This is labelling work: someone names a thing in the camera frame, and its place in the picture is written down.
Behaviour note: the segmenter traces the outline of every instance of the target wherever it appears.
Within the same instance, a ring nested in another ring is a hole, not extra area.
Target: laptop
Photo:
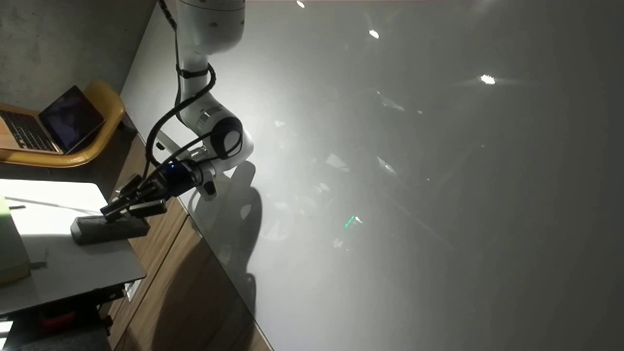
[[[0,108],[0,147],[45,153],[73,153],[86,145],[104,118],[73,85],[40,114]]]

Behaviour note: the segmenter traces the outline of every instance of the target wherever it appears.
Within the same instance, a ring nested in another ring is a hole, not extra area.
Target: black cable
[[[170,20],[172,28],[178,30],[178,22],[176,22],[176,19],[174,19],[174,15],[172,15],[166,0],[159,0],[159,3],[161,3],[162,13],[166,15],[166,19]],[[182,120],[180,110],[186,108],[186,106],[190,106],[190,104],[192,104],[194,100],[198,100],[201,95],[209,93],[209,91],[215,87],[215,83],[217,83],[217,71],[215,71],[213,63],[209,63],[209,67],[207,67],[205,71],[186,71],[186,69],[180,67],[178,32],[176,32],[176,71],[178,71],[178,91],[176,91],[174,108],[170,108],[166,114],[162,114],[162,116],[155,122],[155,126],[151,128],[151,132],[149,132],[147,149],[145,149],[147,165],[145,165],[143,176],[145,176],[147,171],[149,171],[149,163],[155,163],[155,165],[161,163],[161,161],[157,159],[157,155],[155,155],[155,141],[157,141],[157,134],[159,134],[159,130],[162,128],[162,124],[166,124],[172,116],[178,116],[178,118]],[[182,97],[182,77],[186,77],[188,73],[192,73],[192,75],[194,75],[194,73],[211,73],[211,81],[209,81],[205,87],[201,87],[196,95],[180,100],[180,97]]]
[[[174,19],[174,15],[172,15],[166,0],[159,0],[159,3],[161,3],[161,9],[162,9],[164,17],[170,20],[170,24],[172,24],[174,30],[176,30],[176,28],[178,28],[178,22],[176,22],[176,19]]]
[[[161,161],[155,157],[153,147],[157,141],[157,134],[162,128],[164,122],[168,122],[174,114],[178,114],[182,108],[190,106],[194,100],[198,100],[201,95],[209,93],[213,89],[213,85],[217,83],[217,71],[215,67],[209,63],[209,71],[211,71],[211,81],[201,87],[196,95],[184,98],[182,102],[178,102],[174,108],[170,108],[166,114],[162,114],[157,124],[153,126],[149,137],[147,137],[147,159],[155,165],[159,165]]]
[[[137,188],[141,188],[145,182],[149,182],[151,178],[157,176],[157,173],[166,167],[168,161],[172,161],[174,157],[178,157],[182,151],[190,149],[194,143],[201,141],[203,137],[211,136],[215,130],[209,130],[209,132],[203,132],[200,134],[198,137],[190,139],[188,143],[184,143],[182,147],[178,147],[172,155],[168,155],[162,163],[159,163],[159,167],[149,175],[149,176],[143,176],[143,180],[137,184]],[[233,143],[233,147],[227,149],[227,153],[231,153],[233,149],[240,147],[242,145],[242,137],[244,137],[244,132],[239,130],[239,139]]]

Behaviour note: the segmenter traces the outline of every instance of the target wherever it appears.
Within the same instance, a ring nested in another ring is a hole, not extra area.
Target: laptop screen
[[[59,147],[69,153],[84,145],[98,132],[104,118],[84,93],[73,85],[40,112],[40,120]]]

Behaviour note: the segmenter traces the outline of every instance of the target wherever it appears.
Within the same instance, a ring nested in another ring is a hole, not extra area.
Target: desk
[[[129,241],[77,245],[71,223],[106,204],[98,184],[73,180],[0,178],[32,260],[45,260],[30,278],[0,288],[0,315],[86,293],[145,274]]]

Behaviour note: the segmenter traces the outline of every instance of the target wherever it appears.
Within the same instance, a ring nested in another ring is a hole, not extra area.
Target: white wall
[[[248,3],[244,40],[213,63],[215,95],[256,139],[256,173],[244,165],[213,202],[184,200],[270,340],[619,348],[619,13],[617,1]],[[155,11],[123,89],[143,136],[174,89],[172,32]],[[240,264],[258,215],[254,293]]]

